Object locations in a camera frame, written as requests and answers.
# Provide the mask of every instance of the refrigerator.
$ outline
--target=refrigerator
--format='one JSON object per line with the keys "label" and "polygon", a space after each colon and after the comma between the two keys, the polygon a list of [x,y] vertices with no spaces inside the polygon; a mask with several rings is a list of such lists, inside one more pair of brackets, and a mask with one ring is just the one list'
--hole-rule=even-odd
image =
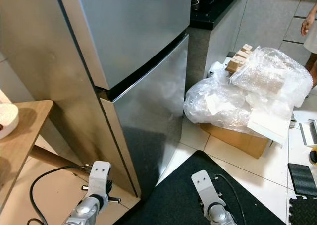
{"label": "refrigerator", "polygon": [[181,136],[191,0],[0,0],[0,50],[87,163],[146,198]]}

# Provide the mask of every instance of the cardboard box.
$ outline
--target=cardboard box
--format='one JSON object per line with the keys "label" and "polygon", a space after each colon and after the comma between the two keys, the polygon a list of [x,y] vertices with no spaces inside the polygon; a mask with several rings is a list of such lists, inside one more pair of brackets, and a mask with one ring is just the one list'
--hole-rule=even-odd
{"label": "cardboard box", "polygon": [[257,159],[262,155],[266,146],[271,143],[271,140],[268,138],[259,138],[249,134],[216,127],[211,124],[200,124],[200,127],[210,135]]}

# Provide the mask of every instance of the refrigerator door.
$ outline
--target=refrigerator door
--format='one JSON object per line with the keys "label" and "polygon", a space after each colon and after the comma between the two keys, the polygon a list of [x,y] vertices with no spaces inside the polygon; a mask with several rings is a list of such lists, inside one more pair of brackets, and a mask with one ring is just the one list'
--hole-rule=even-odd
{"label": "refrigerator door", "polygon": [[180,140],[187,49],[188,35],[113,102],[102,99],[124,160],[132,160],[143,198],[156,185]]}
{"label": "refrigerator door", "polygon": [[61,0],[96,86],[110,89],[189,25],[191,0]]}

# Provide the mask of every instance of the white shorts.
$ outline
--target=white shorts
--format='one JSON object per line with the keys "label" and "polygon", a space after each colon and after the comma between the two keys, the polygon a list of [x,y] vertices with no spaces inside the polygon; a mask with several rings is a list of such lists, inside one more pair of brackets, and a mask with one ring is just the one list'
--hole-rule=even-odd
{"label": "white shorts", "polygon": [[317,22],[315,21],[308,32],[304,47],[311,53],[317,54]]}

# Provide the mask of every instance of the black countertop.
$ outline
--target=black countertop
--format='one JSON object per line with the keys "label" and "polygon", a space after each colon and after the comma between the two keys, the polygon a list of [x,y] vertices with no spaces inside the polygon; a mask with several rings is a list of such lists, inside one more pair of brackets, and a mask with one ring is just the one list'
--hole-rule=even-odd
{"label": "black countertop", "polygon": [[191,10],[190,27],[213,30],[237,0],[217,0],[205,11]]}

